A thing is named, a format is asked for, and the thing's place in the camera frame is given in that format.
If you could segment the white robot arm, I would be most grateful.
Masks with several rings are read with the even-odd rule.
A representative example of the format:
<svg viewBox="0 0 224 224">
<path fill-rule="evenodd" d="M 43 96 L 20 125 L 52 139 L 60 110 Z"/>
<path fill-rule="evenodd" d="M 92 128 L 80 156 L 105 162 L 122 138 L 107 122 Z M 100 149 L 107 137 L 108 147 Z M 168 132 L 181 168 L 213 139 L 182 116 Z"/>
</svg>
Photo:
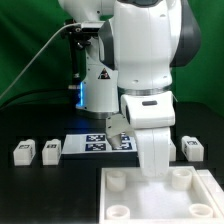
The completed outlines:
<svg viewBox="0 0 224 224">
<path fill-rule="evenodd" d="M 85 51 L 86 76 L 74 74 L 79 113 L 106 120 L 112 147 L 135 139 L 142 174 L 167 173 L 175 124 L 171 69 L 200 48 L 188 0 L 58 0 L 73 17 L 74 46 Z"/>
</svg>

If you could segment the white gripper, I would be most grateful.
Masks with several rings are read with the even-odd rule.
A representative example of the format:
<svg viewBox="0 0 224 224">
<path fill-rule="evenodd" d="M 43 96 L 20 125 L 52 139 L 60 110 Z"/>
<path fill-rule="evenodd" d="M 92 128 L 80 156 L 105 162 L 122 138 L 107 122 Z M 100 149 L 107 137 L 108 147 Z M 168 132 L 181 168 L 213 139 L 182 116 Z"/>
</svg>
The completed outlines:
<svg viewBox="0 0 224 224">
<path fill-rule="evenodd" d="M 122 145 L 121 134 L 129 129 L 122 114 L 106 119 L 106 137 L 112 148 Z M 169 168 L 170 128 L 136 130 L 135 141 L 142 174 L 149 178 L 164 176 Z"/>
</svg>

